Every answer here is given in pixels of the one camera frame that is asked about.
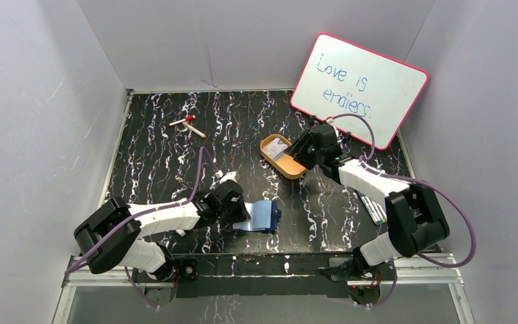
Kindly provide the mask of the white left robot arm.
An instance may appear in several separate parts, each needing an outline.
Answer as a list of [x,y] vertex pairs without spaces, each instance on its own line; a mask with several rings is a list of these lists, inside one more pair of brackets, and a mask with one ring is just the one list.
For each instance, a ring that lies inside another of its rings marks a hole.
[[233,225],[250,217],[242,187],[228,179],[166,204],[129,205],[121,197],[111,198],[74,230],[74,238],[93,274],[116,266],[131,267],[166,281],[178,268],[177,263],[166,246],[147,242],[147,237],[188,232],[214,223]]

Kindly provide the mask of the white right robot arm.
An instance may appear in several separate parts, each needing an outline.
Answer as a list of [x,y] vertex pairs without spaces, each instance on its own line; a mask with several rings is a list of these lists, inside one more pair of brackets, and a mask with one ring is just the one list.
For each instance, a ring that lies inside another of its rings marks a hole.
[[450,227],[433,189],[392,179],[344,151],[332,126],[302,132],[285,152],[305,168],[319,167],[336,183],[361,192],[386,213],[387,231],[353,250],[359,278],[371,279],[381,264],[412,257],[448,238]]

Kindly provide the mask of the blue leather card holder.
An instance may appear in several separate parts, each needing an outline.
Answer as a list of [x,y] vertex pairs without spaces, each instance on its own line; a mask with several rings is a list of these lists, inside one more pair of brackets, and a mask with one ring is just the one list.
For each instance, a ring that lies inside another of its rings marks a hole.
[[277,200],[258,200],[246,202],[249,216],[245,221],[234,223],[230,229],[236,232],[275,232],[281,220],[282,212]]

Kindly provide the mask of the silver credit card stack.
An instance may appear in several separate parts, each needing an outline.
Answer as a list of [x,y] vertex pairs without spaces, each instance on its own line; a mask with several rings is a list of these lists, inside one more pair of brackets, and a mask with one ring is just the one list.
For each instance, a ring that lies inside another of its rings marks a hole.
[[279,137],[274,138],[263,149],[263,151],[273,160],[279,160],[284,154],[289,145]]

